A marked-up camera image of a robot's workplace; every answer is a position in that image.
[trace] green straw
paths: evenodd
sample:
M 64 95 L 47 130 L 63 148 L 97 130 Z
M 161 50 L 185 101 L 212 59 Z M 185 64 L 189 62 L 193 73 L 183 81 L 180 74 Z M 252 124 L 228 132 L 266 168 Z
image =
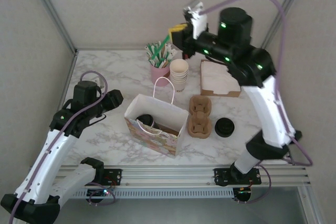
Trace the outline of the green straw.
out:
M 167 35 L 167 37 L 162 41 L 161 45 L 159 46 L 159 48 L 154 52 L 153 56 L 152 56 L 152 60 L 154 60 L 154 58 L 156 57 L 156 55 L 159 54 L 159 52 L 161 51 L 161 49 L 163 48 L 163 46 L 168 42 L 168 40 L 170 39 L 170 36 Z

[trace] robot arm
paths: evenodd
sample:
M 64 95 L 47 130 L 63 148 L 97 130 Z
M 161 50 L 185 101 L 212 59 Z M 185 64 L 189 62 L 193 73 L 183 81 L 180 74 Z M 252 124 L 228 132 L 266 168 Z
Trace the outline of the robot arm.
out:
M 246 144 L 246 150 L 231 166 L 231 176 L 238 182 L 260 161 L 282 158 L 296 131 L 284 112 L 288 133 L 278 109 L 285 111 L 280 95 L 275 97 L 276 71 L 270 54 L 250 44 L 253 19 L 243 9 L 223 9 L 215 35 L 208 32 L 206 15 L 199 14 L 202 9 L 202 2 L 191 1 L 184 8 L 186 23 L 171 28 L 170 37 L 183 51 L 184 59 L 198 52 L 210 61 L 226 65 L 255 107 L 262 130 Z
M 6 194 L 1 200 L 1 206 L 9 213 L 12 213 L 19 202 L 14 210 L 15 218 L 31 224 L 52 224 L 61 207 L 78 188 L 90 182 L 100 183 L 102 180 L 104 163 L 94 158 L 85 158 L 69 176 L 52 185 L 64 158 L 83 130 L 91 125 L 90 120 L 102 116 L 122 103 L 123 97 L 119 90 L 108 92 L 101 102 L 76 116 L 52 148 L 49 148 L 74 114 L 100 99 L 97 98 L 97 92 L 101 95 L 101 90 L 95 82 L 80 81 L 74 88 L 73 99 L 68 100 L 54 115 L 46 142 L 28 176 L 14 194 Z

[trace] shopping bag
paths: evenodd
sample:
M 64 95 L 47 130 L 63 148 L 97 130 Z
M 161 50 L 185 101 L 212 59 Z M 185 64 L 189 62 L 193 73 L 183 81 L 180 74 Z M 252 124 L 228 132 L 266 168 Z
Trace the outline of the shopping bag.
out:
M 156 80 L 153 96 L 138 94 L 128 106 L 124 118 L 130 133 L 139 144 L 174 158 L 182 145 L 189 112 L 173 105 L 175 89 L 171 103 L 155 98 Z M 149 114 L 160 129 L 155 129 L 137 120 L 138 116 Z

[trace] marble table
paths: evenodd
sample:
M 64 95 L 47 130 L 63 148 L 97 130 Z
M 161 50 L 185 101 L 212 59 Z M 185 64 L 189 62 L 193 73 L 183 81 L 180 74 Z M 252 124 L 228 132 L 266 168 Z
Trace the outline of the marble table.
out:
M 124 97 L 117 109 L 107 112 L 107 118 L 85 129 L 69 152 L 63 165 L 78 165 L 85 157 L 94 157 L 106 165 L 219 165 L 231 164 L 245 149 L 245 143 L 260 130 L 260 122 L 253 105 L 243 91 L 239 98 L 210 97 L 212 100 L 213 131 L 209 138 L 192 138 L 187 133 L 179 155 L 173 159 L 136 143 L 123 115 L 131 101 L 139 94 L 152 95 L 150 65 L 145 51 L 80 51 L 67 92 L 72 97 L 73 88 L 80 75 L 96 70 L 108 81 L 108 89 L 119 89 Z M 199 94 L 201 55 L 190 59 L 189 78 L 185 90 L 176 93 L 174 104 L 188 110 L 189 99 Z M 86 79 L 94 79 L 88 74 Z M 163 101 L 172 97 L 170 86 L 157 89 L 156 96 Z M 228 138 L 219 137 L 214 130 L 216 121 L 228 117 L 235 123 L 235 131 Z M 283 161 L 268 161 L 283 164 Z

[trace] stacked paper cups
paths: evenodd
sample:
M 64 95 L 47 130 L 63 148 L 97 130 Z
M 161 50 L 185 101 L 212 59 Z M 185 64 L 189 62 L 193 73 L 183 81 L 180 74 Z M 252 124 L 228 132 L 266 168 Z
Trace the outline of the stacked paper cups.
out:
M 170 63 L 170 80 L 176 92 L 182 92 L 188 79 L 189 65 L 183 59 L 176 59 Z

